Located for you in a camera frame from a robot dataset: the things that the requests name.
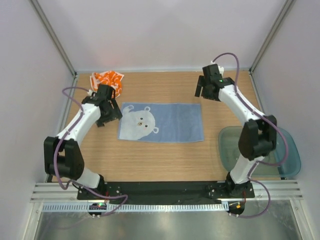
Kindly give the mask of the blue bear towel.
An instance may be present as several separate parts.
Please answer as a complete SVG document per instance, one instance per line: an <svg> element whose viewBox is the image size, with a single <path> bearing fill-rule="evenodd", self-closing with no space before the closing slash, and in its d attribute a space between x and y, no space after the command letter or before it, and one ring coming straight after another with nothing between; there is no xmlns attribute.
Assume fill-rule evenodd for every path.
<svg viewBox="0 0 320 240"><path fill-rule="evenodd" d="M205 139L199 103L125 102L118 139L150 143L196 143Z"/></svg>

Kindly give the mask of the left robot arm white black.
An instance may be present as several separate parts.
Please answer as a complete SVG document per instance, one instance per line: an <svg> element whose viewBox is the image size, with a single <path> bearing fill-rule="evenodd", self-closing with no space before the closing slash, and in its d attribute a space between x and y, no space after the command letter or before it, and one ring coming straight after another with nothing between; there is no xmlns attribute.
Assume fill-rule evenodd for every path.
<svg viewBox="0 0 320 240"><path fill-rule="evenodd" d="M56 177L63 190L73 183L88 188L93 199L101 200L106 194L103 177L85 166L80 146L93 125L103 127L122 118L116 90L100 84L96 91L88 90L82 101L70 95L68 98L78 106L78 112L60 133L44 140L44 169Z"/></svg>

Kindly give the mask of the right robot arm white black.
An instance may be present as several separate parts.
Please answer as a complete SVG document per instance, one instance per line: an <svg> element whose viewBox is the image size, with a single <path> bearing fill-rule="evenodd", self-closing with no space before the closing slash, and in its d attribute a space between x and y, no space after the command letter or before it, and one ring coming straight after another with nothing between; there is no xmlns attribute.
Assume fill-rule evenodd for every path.
<svg viewBox="0 0 320 240"><path fill-rule="evenodd" d="M222 76L221 69L216 63L202 68L195 96L224 103L242 124L238 140L239 157L225 180L226 194L237 198L248 188L258 162L276 148L277 131L271 124L276 125L277 120L273 115L266 116L256 109L230 77Z"/></svg>

